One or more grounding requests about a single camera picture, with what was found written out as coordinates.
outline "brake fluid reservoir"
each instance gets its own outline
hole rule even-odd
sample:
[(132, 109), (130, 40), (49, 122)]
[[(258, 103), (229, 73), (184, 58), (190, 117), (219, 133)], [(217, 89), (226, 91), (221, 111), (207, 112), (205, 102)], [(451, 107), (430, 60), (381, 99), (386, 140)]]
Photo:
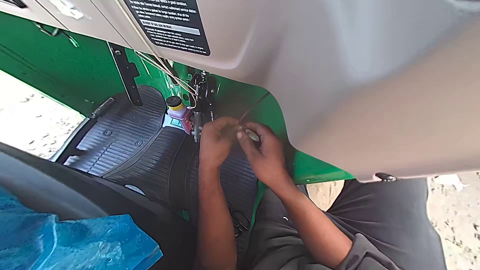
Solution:
[(183, 127), (183, 130), (185, 130), (187, 134), (190, 134), (193, 128), (193, 122), (190, 121), (190, 115), (192, 114), (192, 111), (187, 109), (187, 107), (183, 105), (181, 97), (168, 97), (167, 106), (168, 115), (173, 119), (179, 120)]

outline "cable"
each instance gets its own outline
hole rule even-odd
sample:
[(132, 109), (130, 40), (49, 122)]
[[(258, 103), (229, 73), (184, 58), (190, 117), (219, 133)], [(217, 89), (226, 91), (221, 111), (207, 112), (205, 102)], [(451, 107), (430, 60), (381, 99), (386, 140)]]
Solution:
[[(171, 72), (168, 70), (168, 68), (166, 67), (166, 65), (162, 62), (162, 60), (157, 56), (157, 54), (155, 53), (155, 50), (152, 48), (152, 46), (150, 45), (149, 42), (147, 42), (144, 38), (144, 36), (140, 33), (140, 31), (138, 30), (137, 26), (135, 25), (135, 23), (132, 21), (132, 19), (130, 18), (130, 16), (127, 14), (127, 12), (125, 11), (125, 9), (123, 8), (123, 6), (120, 4), (120, 0), (115, 0), (115, 3), (117, 4), (117, 6), (120, 8), (120, 10), (122, 11), (123, 15), (125, 17), (127, 17), (127, 20), (129, 21), (130, 25), (133, 27), (133, 29), (135, 30), (135, 32), (138, 34), (138, 36), (140, 37), (140, 39), (143, 41), (143, 43), (150, 49), (150, 52), (151, 54), (158, 60), (158, 62), (160, 63), (157, 64), (155, 61), (151, 60), (151, 58), (147, 57), (144, 55), (144, 53), (140, 52), (140, 51), (137, 51), (135, 50), (135, 53), (142, 57), (141, 55), (143, 55), (142, 59), (147, 61), (149, 64), (151, 64), (152, 66), (158, 68), (159, 70), (167, 73), (168, 75), (174, 77), (177, 79), (177, 81), (179, 82), (179, 85), (185, 89), (185, 91), (189, 92), (190, 94), (193, 95), (193, 99), (195, 100), (195, 97), (198, 96), (197, 94), (194, 94), (195, 93), (195, 90), (190, 86), (188, 85), (188, 83), (180, 80), (180, 78), (177, 78), (176, 76), (174, 76), (173, 74), (171, 74)], [(195, 106), (193, 107), (189, 107), (189, 109), (194, 109), (195, 107), (197, 107), (197, 102), (195, 101)]]
[(264, 100), (269, 94), (270, 94), (270, 92), (266, 93), (266, 94), (263, 95), (263, 97), (261, 97), (253, 106), (251, 106), (250, 109), (248, 109), (248, 110), (240, 117), (239, 123), (241, 123), (241, 121), (243, 120), (243, 118), (245, 118), (245, 116), (246, 116), (252, 109), (254, 109), (255, 107), (257, 107), (258, 104), (260, 104), (260, 102), (262, 102), (262, 100)]
[[(167, 75), (169, 76), (172, 76), (174, 77), (177, 82), (179, 83), (180, 87), (182, 87), (183, 89), (185, 89), (185, 91), (187, 91), (188, 93), (190, 93), (193, 97), (197, 97), (198, 95), (196, 94), (195, 90), (186, 82), (184, 82), (183, 80), (181, 80), (180, 78), (176, 77), (175, 75), (172, 74), (172, 72), (170, 72), (168, 69), (166, 69), (165, 67), (162, 67), (160, 66), (157, 62), (153, 61), (150, 57), (148, 57), (147, 55), (145, 55), (144, 53), (140, 52), (140, 51), (137, 51), (137, 50), (134, 50), (135, 51), (135, 54), (138, 55), (142, 60), (144, 60), (145, 62), (149, 63), (150, 65), (158, 68), (159, 70), (163, 71), (164, 73), (166, 73)], [(189, 109), (194, 109), (197, 107), (197, 102), (195, 100), (195, 98), (193, 98), (193, 101), (195, 103), (195, 105), (193, 107), (189, 107)]]

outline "green panel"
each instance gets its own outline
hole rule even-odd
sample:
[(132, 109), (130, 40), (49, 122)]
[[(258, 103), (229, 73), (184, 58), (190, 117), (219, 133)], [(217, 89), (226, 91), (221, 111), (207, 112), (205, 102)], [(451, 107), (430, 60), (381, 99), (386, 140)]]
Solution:
[[(2, 12), (0, 25), (9, 26), (0, 27), (0, 69), (83, 115), (88, 115), (108, 97), (124, 91), (105, 41), (70, 33), (79, 44), (76, 48), (65, 36), (50, 37), (31, 21)], [(129, 61), (136, 64), (140, 73), (135, 79), (138, 85), (155, 87), (165, 98), (187, 94), (133, 50), (126, 51)], [(185, 65), (174, 63), (174, 68), (184, 81), (191, 79)], [(240, 117), (267, 92), (258, 86), (221, 76), (216, 78), (219, 85), (217, 116)], [(283, 114), (272, 95), (251, 110), (246, 119), (269, 125), (289, 147)], [(353, 178), (340, 168), (294, 149), (288, 154), (288, 163), (296, 184)]]
[(66, 36), (50, 37), (3, 12), (0, 25), (0, 69), (83, 115), (124, 91), (105, 41), (69, 33), (76, 48)]

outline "warning label sticker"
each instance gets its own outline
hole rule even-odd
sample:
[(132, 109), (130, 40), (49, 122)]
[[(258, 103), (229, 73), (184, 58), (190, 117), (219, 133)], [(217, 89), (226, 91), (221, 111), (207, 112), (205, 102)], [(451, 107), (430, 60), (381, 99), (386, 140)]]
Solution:
[(125, 0), (153, 44), (210, 55), (196, 0)]

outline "hand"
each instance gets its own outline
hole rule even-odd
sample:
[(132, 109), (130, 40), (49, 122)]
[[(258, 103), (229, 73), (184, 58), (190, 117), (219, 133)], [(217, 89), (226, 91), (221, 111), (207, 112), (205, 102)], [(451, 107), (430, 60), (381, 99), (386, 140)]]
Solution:
[(245, 126), (259, 135), (262, 145), (256, 148), (252, 139), (239, 128), (237, 139), (258, 179), (273, 191), (283, 184), (291, 184), (292, 180), (285, 167), (283, 144), (270, 127), (260, 123), (246, 123)]
[(220, 168), (230, 153), (237, 125), (238, 120), (231, 117), (218, 118), (204, 125), (200, 140), (200, 165), (203, 168)]

